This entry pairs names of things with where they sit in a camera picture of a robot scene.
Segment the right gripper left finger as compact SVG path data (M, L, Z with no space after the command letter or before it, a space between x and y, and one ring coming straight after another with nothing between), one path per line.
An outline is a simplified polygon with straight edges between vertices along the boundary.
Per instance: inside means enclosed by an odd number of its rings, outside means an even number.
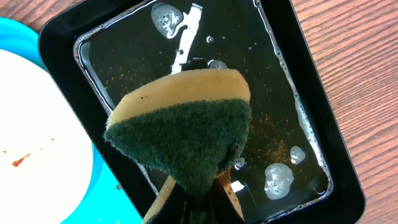
M146 224L189 224L190 201L176 182L166 182L146 213Z

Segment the green yellow sponge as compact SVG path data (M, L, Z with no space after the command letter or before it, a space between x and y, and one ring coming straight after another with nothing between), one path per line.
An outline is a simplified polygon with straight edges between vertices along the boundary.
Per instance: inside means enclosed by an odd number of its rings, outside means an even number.
M125 95L104 140L134 162L161 170L190 201L190 223L207 223L213 181L241 155L251 120L249 86L233 69L167 75Z

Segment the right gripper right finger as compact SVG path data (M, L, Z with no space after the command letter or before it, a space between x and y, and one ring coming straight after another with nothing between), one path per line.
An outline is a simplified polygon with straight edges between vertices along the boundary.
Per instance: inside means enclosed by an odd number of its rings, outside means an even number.
M210 189L210 207L214 223L244 224L243 219L238 215L218 179L213 181Z

